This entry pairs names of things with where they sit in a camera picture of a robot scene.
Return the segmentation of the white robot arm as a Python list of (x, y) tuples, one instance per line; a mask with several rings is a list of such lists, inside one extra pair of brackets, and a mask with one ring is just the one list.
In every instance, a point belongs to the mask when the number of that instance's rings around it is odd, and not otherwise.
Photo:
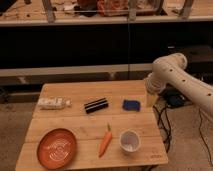
[(157, 58), (145, 79), (147, 91), (158, 94), (170, 84), (213, 119), (213, 86), (189, 75), (185, 72), (186, 67), (187, 58), (182, 53)]

